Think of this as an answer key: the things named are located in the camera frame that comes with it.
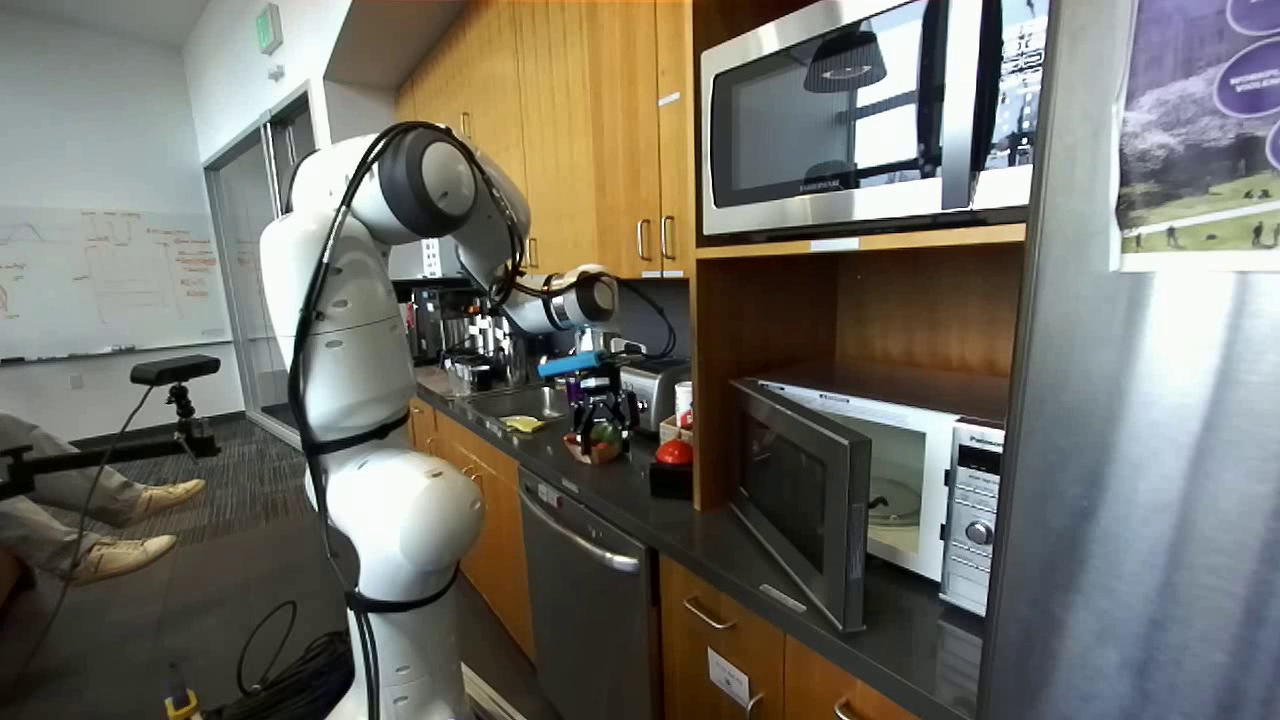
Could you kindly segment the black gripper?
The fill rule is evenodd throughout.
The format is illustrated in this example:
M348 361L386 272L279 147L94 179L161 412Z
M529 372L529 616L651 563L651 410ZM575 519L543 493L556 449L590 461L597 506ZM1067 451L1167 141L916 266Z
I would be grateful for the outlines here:
M573 400L569 449L585 464L615 464L627 451L631 421L621 391L592 391Z

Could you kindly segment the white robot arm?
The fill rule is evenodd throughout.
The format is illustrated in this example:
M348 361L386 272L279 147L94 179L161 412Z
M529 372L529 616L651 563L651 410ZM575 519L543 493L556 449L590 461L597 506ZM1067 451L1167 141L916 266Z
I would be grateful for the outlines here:
M309 501L355 551L352 683L329 720L467 717L457 580L486 501L405 439L415 375L387 256L415 240L448 240L479 304L526 331L597 328L621 309L597 266L526 267L519 187L440 123L399 120L299 166L293 210L261 234L261 277Z

